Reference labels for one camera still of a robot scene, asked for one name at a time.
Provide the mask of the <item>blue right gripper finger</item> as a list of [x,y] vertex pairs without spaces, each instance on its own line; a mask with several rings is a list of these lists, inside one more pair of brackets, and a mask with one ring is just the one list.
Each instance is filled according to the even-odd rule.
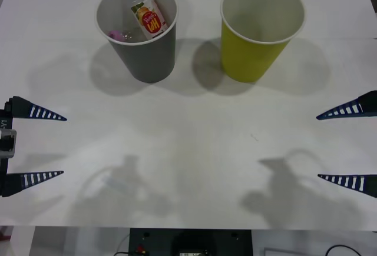
[[316,117],[317,120],[376,116],[376,90],[338,105]]
[[370,197],[377,197],[376,175],[326,175],[318,174],[318,177],[332,184],[360,192]]

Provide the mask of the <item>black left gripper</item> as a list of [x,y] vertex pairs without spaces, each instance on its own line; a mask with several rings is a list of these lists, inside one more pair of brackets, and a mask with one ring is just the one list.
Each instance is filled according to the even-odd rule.
[[6,174],[8,160],[14,156],[12,118],[67,120],[66,117],[54,111],[18,96],[10,98],[5,103],[4,110],[1,110],[1,179],[5,176],[4,186],[1,189],[1,197],[10,197],[64,173],[64,171],[46,171]]

